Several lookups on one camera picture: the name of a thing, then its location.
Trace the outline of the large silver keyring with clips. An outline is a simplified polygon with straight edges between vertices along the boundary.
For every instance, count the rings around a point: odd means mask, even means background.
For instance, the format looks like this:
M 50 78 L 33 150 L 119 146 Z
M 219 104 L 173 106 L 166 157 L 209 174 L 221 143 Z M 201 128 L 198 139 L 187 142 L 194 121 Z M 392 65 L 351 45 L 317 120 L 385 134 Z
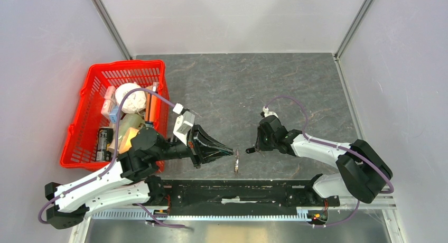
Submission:
M 238 173 L 239 173 L 239 161 L 240 161 L 239 149 L 236 149 L 235 150 L 235 165 L 234 165 L 235 178 L 238 177 Z

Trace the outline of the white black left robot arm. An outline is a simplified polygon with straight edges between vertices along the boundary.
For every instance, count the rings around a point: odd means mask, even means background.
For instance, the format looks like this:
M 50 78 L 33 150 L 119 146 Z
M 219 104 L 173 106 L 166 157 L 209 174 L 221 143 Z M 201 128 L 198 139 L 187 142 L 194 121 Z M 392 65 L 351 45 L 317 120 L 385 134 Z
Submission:
M 193 166 L 233 155 L 232 148 L 194 125 L 186 139 L 164 138 L 153 128 L 142 128 L 130 140 L 128 151 L 108 165 L 68 184 L 50 182 L 45 186 L 47 204 L 38 214 L 39 222 L 67 229 L 95 213 L 128 204 L 159 205 L 166 192 L 154 176 L 159 161 L 189 158 Z

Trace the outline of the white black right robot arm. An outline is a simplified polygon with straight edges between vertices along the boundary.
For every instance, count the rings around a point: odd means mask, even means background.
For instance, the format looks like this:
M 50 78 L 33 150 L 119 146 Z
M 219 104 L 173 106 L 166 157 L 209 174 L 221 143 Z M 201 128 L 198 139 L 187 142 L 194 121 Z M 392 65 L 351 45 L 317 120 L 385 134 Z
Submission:
M 273 150 L 338 169 L 336 174 L 317 175 L 312 180 L 305 190 L 310 205 L 319 205 L 335 195 L 351 195 L 360 202 L 372 203 L 393 177 L 392 170 L 366 141 L 338 143 L 315 138 L 301 130 L 287 130 L 275 115 L 259 122 L 255 145 L 246 153 Z

